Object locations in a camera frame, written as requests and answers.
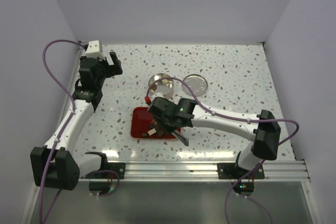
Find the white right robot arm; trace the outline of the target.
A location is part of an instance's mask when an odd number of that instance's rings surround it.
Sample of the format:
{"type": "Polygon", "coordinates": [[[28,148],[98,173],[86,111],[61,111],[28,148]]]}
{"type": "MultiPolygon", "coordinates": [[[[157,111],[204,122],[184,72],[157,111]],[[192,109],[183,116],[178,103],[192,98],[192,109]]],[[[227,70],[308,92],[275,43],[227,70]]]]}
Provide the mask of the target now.
{"type": "Polygon", "coordinates": [[[250,175],[262,160],[277,159],[281,127],[267,110],[259,114],[240,114],[205,107],[193,99],[176,104],[163,97],[154,98],[148,112],[167,134],[183,127],[209,128],[240,136],[250,143],[238,154],[234,172],[240,178],[250,175]]]}

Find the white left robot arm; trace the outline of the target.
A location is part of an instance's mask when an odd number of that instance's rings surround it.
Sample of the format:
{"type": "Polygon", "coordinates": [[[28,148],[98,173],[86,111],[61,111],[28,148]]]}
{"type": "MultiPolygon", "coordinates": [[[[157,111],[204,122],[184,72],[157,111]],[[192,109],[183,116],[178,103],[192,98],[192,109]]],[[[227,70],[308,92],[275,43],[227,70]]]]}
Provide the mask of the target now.
{"type": "Polygon", "coordinates": [[[97,178],[107,176],[106,154],[86,152],[78,159],[72,154],[86,122],[101,101],[104,81],[122,73],[121,61],[113,51],[104,60],[80,58],[79,78],[66,116],[44,146],[34,147],[30,153],[36,186],[73,190],[82,177],[90,174],[97,178]]]}

